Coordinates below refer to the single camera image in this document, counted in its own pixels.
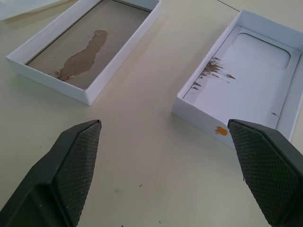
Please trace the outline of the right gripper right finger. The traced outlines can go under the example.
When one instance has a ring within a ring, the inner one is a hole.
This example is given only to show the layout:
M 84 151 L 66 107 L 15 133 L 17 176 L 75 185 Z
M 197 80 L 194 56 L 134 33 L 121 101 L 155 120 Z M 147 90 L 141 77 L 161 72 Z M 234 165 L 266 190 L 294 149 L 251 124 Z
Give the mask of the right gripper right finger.
M 230 119 L 243 180 L 272 227 L 303 225 L 303 156 L 277 130 Z

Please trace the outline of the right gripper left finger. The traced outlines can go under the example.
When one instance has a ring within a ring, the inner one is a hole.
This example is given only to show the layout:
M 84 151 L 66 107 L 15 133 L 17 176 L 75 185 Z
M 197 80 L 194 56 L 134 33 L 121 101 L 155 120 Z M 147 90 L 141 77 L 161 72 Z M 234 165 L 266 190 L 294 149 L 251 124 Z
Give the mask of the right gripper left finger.
M 94 175 L 102 124 L 63 131 L 0 211 L 2 227 L 76 227 Z

